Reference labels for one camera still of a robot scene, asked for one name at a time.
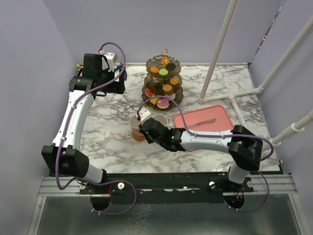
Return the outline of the pink mug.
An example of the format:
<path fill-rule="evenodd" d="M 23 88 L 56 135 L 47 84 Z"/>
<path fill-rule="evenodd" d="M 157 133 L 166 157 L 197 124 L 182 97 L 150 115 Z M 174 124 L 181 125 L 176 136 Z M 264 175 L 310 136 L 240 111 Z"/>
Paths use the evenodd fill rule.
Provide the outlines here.
<path fill-rule="evenodd" d="M 137 120 L 135 116 L 132 116 L 129 120 L 129 125 L 132 129 L 132 132 L 135 132 L 139 136 L 143 136 L 139 131 L 139 125 L 141 124 L 140 121 Z"/>

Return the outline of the green macaron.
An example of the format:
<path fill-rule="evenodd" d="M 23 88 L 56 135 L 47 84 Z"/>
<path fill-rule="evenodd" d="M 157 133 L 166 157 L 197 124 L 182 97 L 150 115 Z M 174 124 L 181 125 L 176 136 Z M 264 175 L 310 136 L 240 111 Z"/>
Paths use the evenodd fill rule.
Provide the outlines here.
<path fill-rule="evenodd" d="M 158 74 L 161 76 L 166 76 L 168 74 L 168 70 L 167 69 L 160 69 L 158 71 Z"/>

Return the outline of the pink serving tray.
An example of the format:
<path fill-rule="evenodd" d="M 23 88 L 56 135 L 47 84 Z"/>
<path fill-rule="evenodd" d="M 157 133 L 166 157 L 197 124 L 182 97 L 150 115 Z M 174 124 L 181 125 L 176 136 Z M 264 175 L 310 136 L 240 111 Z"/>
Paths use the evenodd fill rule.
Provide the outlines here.
<path fill-rule="evenodd" d="M 197 133 L 197 135 L 230 135 L 231 130 L 234 129 L 234 125 L 228 116 L 225 108 L 221 105 L 215 105 L 195 111 L 186 112 L 174 117 L 174 124 L 177 128 L 184 128 L 184 124 L 192 125 L 198 122 L 216 118 L 214 123 L 203 124 L 194 127 L 188 127 L 188 129 Z M 188 132 L 182 134 L 181 146 L 185 151 L 195 150 L 212 150 L 229 153 L 227 144 L 231 141 L 231 138 L 222 139 L 218 138 L 204 138 L 195 137 Z"/>

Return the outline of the orange waffle biscuit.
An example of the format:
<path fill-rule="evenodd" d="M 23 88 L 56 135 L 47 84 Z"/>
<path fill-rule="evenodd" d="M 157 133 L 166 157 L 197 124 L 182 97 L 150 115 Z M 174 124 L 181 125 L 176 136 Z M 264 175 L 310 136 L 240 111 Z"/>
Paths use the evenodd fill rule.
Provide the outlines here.
<path fill-rule="evenodd" d="M 178 77 L 172 77 L 172 78 L 170 79 L 170 84 L 171 84 L 172 86 L 179 85 L 179 78 L 178 78 Z"/>

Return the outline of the red frosted donut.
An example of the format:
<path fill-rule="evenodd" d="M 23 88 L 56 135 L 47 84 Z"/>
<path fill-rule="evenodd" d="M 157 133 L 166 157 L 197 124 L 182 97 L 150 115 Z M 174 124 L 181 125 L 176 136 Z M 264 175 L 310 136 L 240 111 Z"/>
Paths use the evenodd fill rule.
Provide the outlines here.
<path fill-rule="evenodd" d="M 149 89 L 145 90 L 145 94 L 147 97 L 153 97 L 154 96 L 154 94 Z"/>

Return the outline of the round wooden coaster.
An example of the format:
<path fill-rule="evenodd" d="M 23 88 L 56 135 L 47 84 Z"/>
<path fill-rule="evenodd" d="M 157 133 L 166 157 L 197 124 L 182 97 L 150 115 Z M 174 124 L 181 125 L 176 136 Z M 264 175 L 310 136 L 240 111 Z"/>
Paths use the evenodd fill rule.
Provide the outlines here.
<path fill-rule="evenodd" d="M 145 137 L 144 136 L 139 136 L 135 132 L 132 132 L 132 138 L 134 140 L 136 140 L 136 141 L 145 141 Z"/>

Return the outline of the yellow cake slice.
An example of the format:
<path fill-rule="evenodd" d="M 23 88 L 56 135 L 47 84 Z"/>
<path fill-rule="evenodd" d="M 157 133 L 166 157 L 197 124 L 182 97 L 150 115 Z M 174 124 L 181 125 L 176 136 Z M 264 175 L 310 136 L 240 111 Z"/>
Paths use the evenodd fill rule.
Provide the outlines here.
<path fill-rule="evenodd" d="M 158 100 L 159 100 L 159 97 L 152 98 L 152 99 L 150 100 L 150 103 L 153 104 L 153 105 L 156 105 L 157 102 L 158 102 Z"/>

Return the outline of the black sandwich cookie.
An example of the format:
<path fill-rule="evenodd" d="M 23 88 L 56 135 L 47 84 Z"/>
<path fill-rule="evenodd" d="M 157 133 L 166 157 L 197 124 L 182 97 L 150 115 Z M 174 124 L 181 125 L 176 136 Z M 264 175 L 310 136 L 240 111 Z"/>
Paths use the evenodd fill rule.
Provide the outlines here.
<path fill-rule="evenodd" d="M 175 68 L 176 68 L 176 65 L 174 63 L 169 63 L 166 65 L 166 69 L 168 71 L 170 71 L 170 70 L 173 71 Z"/>

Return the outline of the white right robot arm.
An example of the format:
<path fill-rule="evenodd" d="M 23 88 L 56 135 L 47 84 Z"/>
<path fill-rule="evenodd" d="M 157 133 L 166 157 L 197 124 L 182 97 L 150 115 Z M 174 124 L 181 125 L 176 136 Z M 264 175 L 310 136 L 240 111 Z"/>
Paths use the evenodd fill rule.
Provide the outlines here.
<path fill-rule="evenodd" d="M 169 129 L 150 118 L 139 125 L 139 131 L 149 144 L 155 142 L 171 152 L 210 150 L 230 154 L 234 164 L 224 180 L 229 191 L 238 190 L 245 177 L 260 168 L 263 140 L 241 125 L 220 132 L 188 131 Z"/>

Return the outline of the orange flower cookie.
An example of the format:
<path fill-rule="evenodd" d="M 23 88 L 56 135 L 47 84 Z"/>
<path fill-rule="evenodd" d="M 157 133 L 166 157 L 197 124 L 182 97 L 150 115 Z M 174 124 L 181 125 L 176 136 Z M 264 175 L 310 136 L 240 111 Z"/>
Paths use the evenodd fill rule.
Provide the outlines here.
<path fill-rule="evenodd" d="M 162 58 L 162 59 L 161 59 L 161 64 L 162 64 L 162 65 L 166 66 L 166 65 L 168 65 L 169 63 L 170 63 L 170 60 L 169 60 L 168 58 Z"/>

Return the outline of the white chocolate-striped donut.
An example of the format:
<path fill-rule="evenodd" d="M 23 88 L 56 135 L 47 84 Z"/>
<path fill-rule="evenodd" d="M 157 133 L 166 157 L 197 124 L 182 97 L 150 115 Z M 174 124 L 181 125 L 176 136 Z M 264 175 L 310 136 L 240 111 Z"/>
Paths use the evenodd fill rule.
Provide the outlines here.
<path fill-rule="evenodd" d="M 166 95 L 166 97 L 174 100 L 176 98 L 176 94 Z"/>

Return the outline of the pink frosted donut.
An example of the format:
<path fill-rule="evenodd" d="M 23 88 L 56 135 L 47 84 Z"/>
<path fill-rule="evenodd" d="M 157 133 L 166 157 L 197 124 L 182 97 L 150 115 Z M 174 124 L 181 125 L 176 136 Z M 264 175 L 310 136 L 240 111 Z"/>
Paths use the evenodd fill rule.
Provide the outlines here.
<path fill-rule="evenodd" d="M 157 101 L 157 107 L 160 108 L 160 109 L 167 109 L 169 107 L 169 100 L 168 99 L 165 99 L 165 98 L 160 98 L 158 101 Z"/>

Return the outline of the chocolate chip cookie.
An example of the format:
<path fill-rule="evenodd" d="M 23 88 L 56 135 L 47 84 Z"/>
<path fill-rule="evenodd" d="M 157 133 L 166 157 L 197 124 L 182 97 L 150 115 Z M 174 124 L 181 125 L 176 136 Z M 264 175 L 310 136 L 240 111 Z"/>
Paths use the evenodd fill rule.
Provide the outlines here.
<path fill-rule="evenodd" d="M 150 72 L 151 73 L 158 73 L 159 72 L 159 69 L 157 67 L 151 67 L 150 68 Z"/>

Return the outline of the green mug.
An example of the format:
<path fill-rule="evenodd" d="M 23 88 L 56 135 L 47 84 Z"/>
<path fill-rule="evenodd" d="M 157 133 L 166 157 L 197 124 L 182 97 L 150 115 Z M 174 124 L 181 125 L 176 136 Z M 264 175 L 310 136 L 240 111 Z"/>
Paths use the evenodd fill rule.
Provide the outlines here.
<path fill-rule="evenodd" d="M 153 119 L 160 122 L 162 125 L 166 126 L 168 125 L 168 119 L 163 114 L 156 114 L 153 116 Z"/>

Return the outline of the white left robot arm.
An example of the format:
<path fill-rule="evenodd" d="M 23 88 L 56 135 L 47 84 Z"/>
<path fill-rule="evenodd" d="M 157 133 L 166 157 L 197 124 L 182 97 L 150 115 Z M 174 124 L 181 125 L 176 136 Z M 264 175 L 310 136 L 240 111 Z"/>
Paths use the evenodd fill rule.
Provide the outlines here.
<path fill-rule="evenodd" d="M 81 136 L 87 114 L 101 92 L 123 94 L 125 71 L 116 67 L 114 52 L 86 53 L 83 67 L 69 81 L 68 105 L 60 129 L 51 145 L 42 148 L 42 157 L 49 170 L 56 176 L 72 176 L 91 182 L 97 193 L 107 190 L 105 170 L 93 166 L 80 151 Z"/>

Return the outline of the metal serving tongs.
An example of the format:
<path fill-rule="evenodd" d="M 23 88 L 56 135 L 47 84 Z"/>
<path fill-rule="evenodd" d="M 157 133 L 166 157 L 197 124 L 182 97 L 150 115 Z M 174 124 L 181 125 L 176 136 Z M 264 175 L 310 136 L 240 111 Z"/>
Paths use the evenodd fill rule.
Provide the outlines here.
<path fill-rule="evenodd" d="M 205 121 L 202 121 L 202 122 L 198 122 L 198 123 L 195 123 L 195 124 L 192 124 L 192 125 L 188 125 L 188 127 L 194 127 L 194 126 L 199 126 L 199 125 L 203 125 L 203 124 L 210 124 L 210 123 L 214 123 L 215 121 L 216 121 L 216 118 L 212 118 L 212 119 L 205 120 Z"/>

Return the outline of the orange jam biscuit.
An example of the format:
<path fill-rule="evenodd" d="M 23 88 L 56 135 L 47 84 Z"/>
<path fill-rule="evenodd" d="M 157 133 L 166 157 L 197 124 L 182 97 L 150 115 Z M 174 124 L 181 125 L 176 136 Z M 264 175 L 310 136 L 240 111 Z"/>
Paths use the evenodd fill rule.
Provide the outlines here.
<path fill-rule="evenodd" d="M 170 84 L 165 84 L 165 85 L 162 86 L 162 89 L 165 92 L 170 92 L 172 90 L 172 86 Z"/>

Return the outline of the three-tier grey cake stand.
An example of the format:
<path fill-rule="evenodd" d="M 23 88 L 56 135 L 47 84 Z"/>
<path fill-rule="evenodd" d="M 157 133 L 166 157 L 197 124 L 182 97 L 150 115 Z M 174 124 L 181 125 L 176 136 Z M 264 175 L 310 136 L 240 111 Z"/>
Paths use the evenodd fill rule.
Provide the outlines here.
<path fill-rule="evenodd" d="M 171 71 L 169 70 L 166 76 L 161 76 L 158 73 L 151 73 L 150 72 L 151 67 L 157 67 L 159 70 L 166 69 L 166 66 L 161 64 L 162 58 L 168 58 L 170 60 L 170 63 L 174 63 L 176 65 L 176 68 Z M 150 59 L 148 59 L 145 64 L 145 67 L 146 67 L 147 75 L 144 78 L 144 85 L 142 88 L 142 99 L 145 101 L 149 98 L 150 99 L 156 98 L 156 97 L 162 98 L 163 96 L 166 96 L 166 95 L 176 94 L 176 98 L 173 101 L 176 102 L 177 104 L 181 104 L 183 100 L 183 88 L 182 88 L 182 77 L 180 75 L 180 72 L 181 72 L 180 61 L 176 57 L 169 55 L 168 49 L 165 48 L 162 50 L 162 52 L 159 55 L 155 55 L 151 57 Z M 162 86 L 165 84 L 170 84 L 170 79 L 172 77 L 179 78 L 179 85 L 172 86 L 172 90 L 170 92 L 165 92 L 162 89 Z M 154 96 L 147 97 L 145 94 L 146 89 L 149 89 L 154 94 Z M 150 101 L 148 101 L 146 105 L 153 108 L 156 111 L 164 112 L 164 111 L 169 111 L 175 107 L 175 105 L 171 101 L 169 102 L 170 104 L 167 109 L 160 109 L 157 107 L 157 105 L 151 104 Z"/>

